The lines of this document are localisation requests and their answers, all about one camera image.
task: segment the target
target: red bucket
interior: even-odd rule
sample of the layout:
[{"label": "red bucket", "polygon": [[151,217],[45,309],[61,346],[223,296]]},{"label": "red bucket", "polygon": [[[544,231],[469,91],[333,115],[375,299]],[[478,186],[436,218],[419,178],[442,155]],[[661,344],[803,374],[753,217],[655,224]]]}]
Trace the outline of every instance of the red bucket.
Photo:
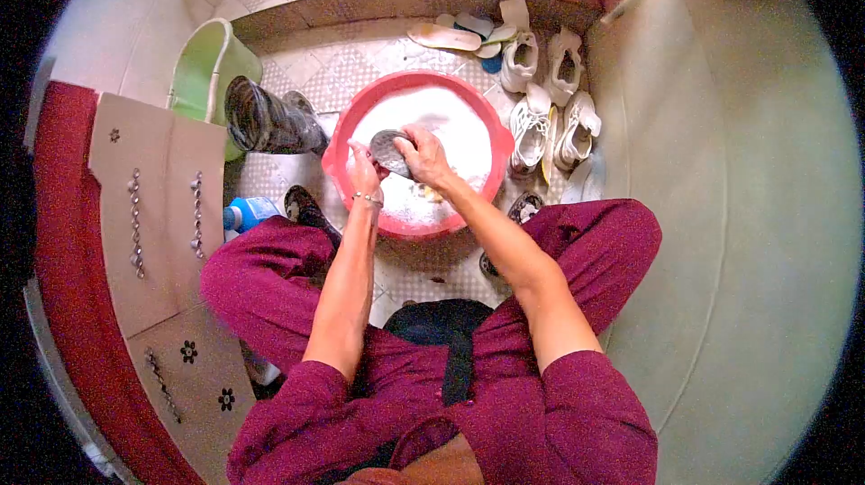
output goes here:
[{"label": "red bucket", "polygon": [[[435,71],[411,70],[389,74],[380,80],[373,81],[355,95],[349,107],[339,117],[337,128],[330,139],[330,145],[322,156],[322,168],[336,185],[346,209],[351,209],[351,196],[355,193],[345,171],[345,164],[349,160],[348,140],[355,133],[357,124],[373,106],[385,97],[394,95],[399,91],[422,87],[443,87],[453,91],[460,99],[469,104],[471,109],[486,124],[487,131],[490,133],[492,168],[490,168],[490,176],[487,177],[481,190],[481,196],[489,201],[492,201],[496,196],[504,179],[508,158],[514,151],[514,138],[510,130],[502,126],[498,114],[490,102],[477,89],[463,80]],[[392,219],[384,214],[379,218],[379,230],[384,235],[403,240],[429,240],[453,233],[464,227],[465,221],[458,214],[432,224],[412,224],[404,220]]]}]

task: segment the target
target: wall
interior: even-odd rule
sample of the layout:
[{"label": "wall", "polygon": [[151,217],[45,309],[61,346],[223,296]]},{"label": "wall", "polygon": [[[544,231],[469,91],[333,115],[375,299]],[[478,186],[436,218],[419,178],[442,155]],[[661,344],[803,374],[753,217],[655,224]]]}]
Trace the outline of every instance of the wall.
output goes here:
[{"label": "wall", "polygon": [[164,106],[187,38],[222,0],[70,0],[52,78]]},{"label": "wall", "polygon": [[587,46],[608,196],[641,199],[665,235],[609,345],[659,433],[657,482],[769,479],[856,291],[859,153],[835,61],[803,0],[643,0]]}]

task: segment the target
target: green bucket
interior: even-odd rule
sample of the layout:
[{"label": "green bucket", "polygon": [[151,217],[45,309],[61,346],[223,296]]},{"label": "green bucket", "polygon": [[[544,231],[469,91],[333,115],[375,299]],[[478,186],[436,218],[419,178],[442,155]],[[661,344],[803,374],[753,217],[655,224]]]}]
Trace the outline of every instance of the green bucket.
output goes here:
[{"label": "green bucket", "polygon": [[[174,67],[167,107],[187,118],[226,126],[225,93],[237,76],[261,81],[261,61],[237,40],[231,23],[214,18],[189,37]],[[242,154],[229,136],[225,160]]]}]

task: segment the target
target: hand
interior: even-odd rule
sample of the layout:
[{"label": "hand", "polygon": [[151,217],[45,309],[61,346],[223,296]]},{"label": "hand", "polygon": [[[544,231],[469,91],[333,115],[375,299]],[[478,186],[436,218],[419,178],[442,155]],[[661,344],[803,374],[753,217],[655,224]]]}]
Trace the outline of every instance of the hand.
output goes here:
[{"label": "hand", "polygon": [[349,146],[355,154],[354,163],[348,167],[349,179],[355,191],[362,195],[370,195],[378,201],[384,201],[382,179],[387,177],[390,171],[373,162],[366,145],[349,140]]},{"label": "hand", "polygon": [[412,175],[418,181],[440,189],[445,180],[453,176],[453,170],[445,157],[445,148],[436,136],[417,124],[407,124],[402,129],[418,146],[415,149],[405,138],[394,138],[394,146],[405,157]]}]

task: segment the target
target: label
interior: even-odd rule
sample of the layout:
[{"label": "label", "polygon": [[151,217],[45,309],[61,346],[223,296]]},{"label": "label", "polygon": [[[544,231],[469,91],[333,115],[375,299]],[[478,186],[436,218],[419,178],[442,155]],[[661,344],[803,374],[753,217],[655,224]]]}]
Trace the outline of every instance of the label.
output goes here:
[{"label": "label", "polygon": [[267,198],[247,198],[246,205],[249,206],[249,210],[253,212],[253,216],[258,220],[269,219],[279,214],[279,210]]}]

